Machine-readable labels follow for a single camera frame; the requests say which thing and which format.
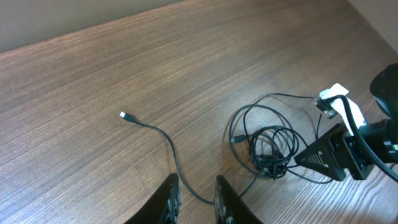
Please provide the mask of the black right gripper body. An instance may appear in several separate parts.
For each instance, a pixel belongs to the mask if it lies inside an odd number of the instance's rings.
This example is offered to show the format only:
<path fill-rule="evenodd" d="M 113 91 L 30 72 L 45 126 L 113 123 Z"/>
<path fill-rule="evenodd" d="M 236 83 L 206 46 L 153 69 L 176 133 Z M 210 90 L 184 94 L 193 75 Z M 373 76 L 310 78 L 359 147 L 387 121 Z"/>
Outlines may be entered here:
<path fill-rule="evenodd" d="M 332 127 L 329 142 L 331 154 L 336 161 L 333 170 L 337 171 L 336 180 L 344 180 L 345 172 L 348 170 L 354 180 L 365 180 L 374 168 L 370 164 L 348 128 L 343 124 L 336 124 Z"/>

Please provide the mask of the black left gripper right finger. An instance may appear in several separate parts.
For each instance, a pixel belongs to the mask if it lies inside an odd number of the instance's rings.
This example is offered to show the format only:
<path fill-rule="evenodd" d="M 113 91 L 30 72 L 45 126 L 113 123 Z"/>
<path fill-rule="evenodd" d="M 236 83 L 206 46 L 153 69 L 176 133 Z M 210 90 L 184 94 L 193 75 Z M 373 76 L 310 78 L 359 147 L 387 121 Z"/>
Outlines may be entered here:
<path fill-rule="evenodd" d="M 262 224 L 223 175 L 216 177 L 214 208 L 217 224 Z"/>

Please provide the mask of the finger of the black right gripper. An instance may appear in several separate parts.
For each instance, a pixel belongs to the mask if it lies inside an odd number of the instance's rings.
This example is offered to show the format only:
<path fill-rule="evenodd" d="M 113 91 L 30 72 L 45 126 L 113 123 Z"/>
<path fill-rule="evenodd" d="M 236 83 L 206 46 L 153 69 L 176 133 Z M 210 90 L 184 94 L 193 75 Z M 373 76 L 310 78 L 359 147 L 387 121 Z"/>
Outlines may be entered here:
<path fill-rule="evenodd" d="M 338 164 L 331 143 L 333 132 L 329 131 L 318 140 L 311 143 L 306 149 L 297 154 L 294 160 L 297 165 L 314 170 L 332 180 L 342 181 L 346 174 Z"/>

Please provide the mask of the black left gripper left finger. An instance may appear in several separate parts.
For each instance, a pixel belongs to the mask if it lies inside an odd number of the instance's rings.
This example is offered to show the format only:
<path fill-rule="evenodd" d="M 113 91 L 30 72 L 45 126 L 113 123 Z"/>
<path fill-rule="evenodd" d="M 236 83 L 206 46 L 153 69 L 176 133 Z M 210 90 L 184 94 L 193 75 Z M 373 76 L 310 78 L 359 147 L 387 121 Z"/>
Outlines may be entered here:
<path fill-rule="evenodd" d="M 180 196 L 179 176 L 172 173 L 125 224 L 176 224 Z"/>

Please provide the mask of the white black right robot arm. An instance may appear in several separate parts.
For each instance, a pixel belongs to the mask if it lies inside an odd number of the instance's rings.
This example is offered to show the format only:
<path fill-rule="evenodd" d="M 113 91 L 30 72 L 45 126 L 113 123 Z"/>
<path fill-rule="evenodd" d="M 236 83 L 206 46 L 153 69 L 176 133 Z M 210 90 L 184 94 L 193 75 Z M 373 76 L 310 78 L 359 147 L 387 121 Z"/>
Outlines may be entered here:
<path fill-rule="evenodd" d="M 344 180 L 346 171 L 354 180 L 364 180 L 374 167 L 397 180 L 397 173 L 389 167 L 397 163 L 397 64 L 390 64 L 377 74 L 369 89 L 387 116 L 375 123 L 365 120 L 359 106 L 347 97 L 347 89 L 340 84 L 319 94 L 315 106 L 330 118 L 340 115 L 343 122 L 297 154 L 297 165 L 336 181 Z"/>

